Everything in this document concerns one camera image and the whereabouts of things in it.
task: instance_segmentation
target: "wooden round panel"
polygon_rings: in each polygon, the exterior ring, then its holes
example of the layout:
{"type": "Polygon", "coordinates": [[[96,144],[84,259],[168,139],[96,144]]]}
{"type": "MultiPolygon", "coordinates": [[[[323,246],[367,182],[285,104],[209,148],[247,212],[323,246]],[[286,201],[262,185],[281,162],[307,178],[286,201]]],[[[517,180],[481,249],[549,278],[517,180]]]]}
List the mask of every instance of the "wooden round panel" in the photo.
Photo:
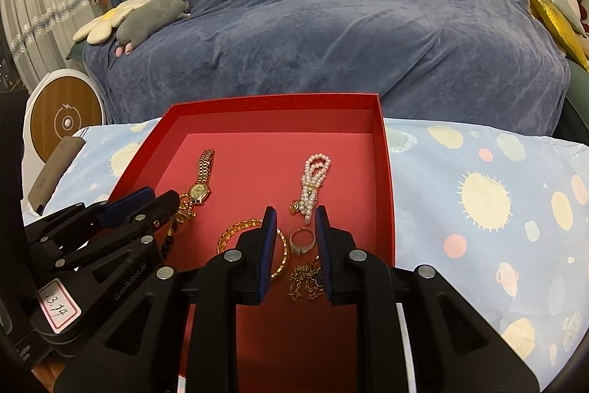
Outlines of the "wooden round panel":
{"type": "Polygon", "coordinates": [[[101,124],[100,104],[92,88],[77,77],[60,77],[37,97],[31,113],[31,138],[46,162],[64,137],[101,124]]]}

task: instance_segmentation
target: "gold cushion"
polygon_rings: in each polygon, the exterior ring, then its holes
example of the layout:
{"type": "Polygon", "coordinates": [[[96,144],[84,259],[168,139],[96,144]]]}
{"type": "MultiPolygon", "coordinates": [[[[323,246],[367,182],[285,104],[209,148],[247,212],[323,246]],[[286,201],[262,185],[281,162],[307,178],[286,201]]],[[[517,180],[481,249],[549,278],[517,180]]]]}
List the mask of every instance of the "gold cushion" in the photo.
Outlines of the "gold cushion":
{"type": "Polygon", "coordinates": [[[581,42],[562,12],[549,0],[530,0],[530,2],[556,41],[562,45],[576,63],[589,72],[589,63],[587,63],[581,42]]]}

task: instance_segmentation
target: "sheer white curtain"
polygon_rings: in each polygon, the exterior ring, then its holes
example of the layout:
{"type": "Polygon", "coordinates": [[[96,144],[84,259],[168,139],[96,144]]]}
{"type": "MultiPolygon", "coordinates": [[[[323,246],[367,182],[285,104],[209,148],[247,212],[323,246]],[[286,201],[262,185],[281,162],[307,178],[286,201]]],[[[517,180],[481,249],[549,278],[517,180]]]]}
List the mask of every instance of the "sheer white curtain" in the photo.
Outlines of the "sheer white curtain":
{"type": "Polygon", "coordinates": [[[66,67],[72,36],[104,13],[90,0],[0,0],[5,34],[22,81],[31,92],[48,73],[66,67]]]}

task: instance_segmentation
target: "white label sticker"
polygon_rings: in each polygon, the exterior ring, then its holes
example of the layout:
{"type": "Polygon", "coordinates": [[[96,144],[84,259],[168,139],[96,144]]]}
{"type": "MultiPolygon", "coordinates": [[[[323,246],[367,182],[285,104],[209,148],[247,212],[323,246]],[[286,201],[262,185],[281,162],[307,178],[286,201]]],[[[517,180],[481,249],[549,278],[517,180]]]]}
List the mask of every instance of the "white label sticker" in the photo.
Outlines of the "white label sticker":
{"type": "Polygon", "coordinates": [[[55,333],[61,333],[82,314],[58,278],[39,290],[39,304],[55,333]]]}

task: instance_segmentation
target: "white plush toy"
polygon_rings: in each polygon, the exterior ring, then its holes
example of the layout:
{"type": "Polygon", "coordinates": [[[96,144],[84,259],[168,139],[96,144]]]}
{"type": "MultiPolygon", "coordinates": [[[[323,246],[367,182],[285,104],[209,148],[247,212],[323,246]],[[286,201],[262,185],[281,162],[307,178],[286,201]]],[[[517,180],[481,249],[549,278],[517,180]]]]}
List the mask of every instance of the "white plush toy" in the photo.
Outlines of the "white plush toy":
{"type": "Polygon", "coordinates": [[[135,9],[145,6],[150,0],[129,0],[120,3],[114,9],[106,14],[91,20],[88,24],[81,27],[74,34],[73,41],[79,42],[87,39],[88,44],[102,44],[108,40],[113,33],[113,29],[119,27],[127,16],[135,9]]]}

